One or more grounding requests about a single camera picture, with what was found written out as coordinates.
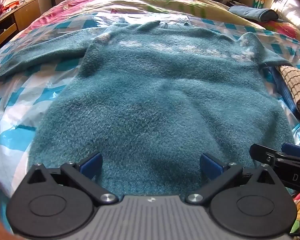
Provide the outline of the teal fuzzy sweater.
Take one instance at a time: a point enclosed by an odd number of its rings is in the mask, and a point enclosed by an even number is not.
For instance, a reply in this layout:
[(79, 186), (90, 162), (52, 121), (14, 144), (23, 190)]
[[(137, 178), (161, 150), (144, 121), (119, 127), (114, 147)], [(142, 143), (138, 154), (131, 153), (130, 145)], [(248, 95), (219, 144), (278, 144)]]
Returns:
[(26, 47), (0, 80), (52, 60), (81, 59), (47, 109), (29, 163), (103, 156), (100, 184), (117, 194), (178, 194), (202, 185), (199, 159), (252, 166), (249, 148), (279, 148), (292, 130), (262, 76), (287, 61), (253, 33), (239, 39), (189, 25), (115, 24)]

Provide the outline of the blue folded garment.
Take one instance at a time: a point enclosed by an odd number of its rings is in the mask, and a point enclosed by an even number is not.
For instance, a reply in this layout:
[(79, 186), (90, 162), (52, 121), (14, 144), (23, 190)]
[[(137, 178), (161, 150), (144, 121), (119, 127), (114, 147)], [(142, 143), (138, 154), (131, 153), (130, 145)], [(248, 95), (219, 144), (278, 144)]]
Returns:
[(300, 111), (297, 109), (291, 92), (289, 91), (279, 71), (274, 66), (268, 66), (266, 64), (262, 64), (262, 67), (264, 77), (267, 79), (268, 77), (272, 76), (277, 92), (281, 95), (287, 107), (291, 110), (294, 116), (300, 121)]

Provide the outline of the beige brown striped garment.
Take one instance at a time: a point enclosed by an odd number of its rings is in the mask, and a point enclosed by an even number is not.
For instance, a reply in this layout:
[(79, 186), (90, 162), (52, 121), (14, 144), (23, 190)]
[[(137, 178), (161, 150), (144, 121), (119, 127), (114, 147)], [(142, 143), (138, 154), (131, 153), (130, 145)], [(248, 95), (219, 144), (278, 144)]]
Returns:
[(292, 96), (296, 109), (300, 113), (300, 69), (291, 66), (279, 66), (277, 70)]

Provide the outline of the blue checkered plastic sheet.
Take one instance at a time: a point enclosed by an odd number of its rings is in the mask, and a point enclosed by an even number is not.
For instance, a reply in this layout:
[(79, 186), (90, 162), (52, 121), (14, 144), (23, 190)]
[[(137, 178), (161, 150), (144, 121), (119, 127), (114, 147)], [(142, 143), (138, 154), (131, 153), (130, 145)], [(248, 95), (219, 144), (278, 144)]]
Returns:
[[(286, 58), (300, 69), (300, 42), (269, 30), (223, 23), (182, 14), (111, 14), (93, 12), (33, 23), (0, 49), (0, 65), (18, 50), (85, 28), (107, 27), (114, 23), (190, 24), (210, 29), (236, 40), (246, 32), (254, 33), (265, 47)], [(81, 61), (54, 61), (35, 66), (0, 82), (0, 204), (8, 198), (26, 174), (28, 152), (35, 130), (50, 103), (76, 75)]]

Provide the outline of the blue grey pillow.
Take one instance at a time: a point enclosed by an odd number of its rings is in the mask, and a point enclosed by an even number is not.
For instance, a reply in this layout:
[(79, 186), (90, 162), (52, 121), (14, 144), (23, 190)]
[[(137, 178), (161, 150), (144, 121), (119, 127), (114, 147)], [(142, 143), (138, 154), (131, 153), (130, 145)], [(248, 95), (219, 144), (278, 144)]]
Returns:
[(277, 21), (279, 19), (278, 14), (272, 9), (233, 5), (228, 9), (228, 11), (239, 17), (245, 18), (246, 20), (252, 20), (256, 22)]

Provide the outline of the wooden side cabinet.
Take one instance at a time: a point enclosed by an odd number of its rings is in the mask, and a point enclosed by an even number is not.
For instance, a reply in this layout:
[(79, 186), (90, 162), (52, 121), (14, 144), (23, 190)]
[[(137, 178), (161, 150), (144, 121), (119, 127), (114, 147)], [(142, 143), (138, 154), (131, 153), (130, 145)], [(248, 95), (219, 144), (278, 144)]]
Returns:
[(0, 48), (41, 15), (38, 0), (31, 0), (0, 18)]

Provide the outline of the floral colourful quilt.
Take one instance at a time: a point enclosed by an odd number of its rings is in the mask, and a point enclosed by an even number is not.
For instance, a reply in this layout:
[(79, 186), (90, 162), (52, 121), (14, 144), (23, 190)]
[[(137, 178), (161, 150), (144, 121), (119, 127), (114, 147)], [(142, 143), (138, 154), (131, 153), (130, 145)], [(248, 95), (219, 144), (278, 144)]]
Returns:
[(267, 29), (300, 41), (300, 30), (291, 23), (251, 22), (229, 12), (228, 6), (212, 0), (64, 0), (32, 21), (22, 33), (27, 34), (48, 24), (58, 23), (78, 14), (104, 11), (122, 14), (187, 14), (228, 24)]

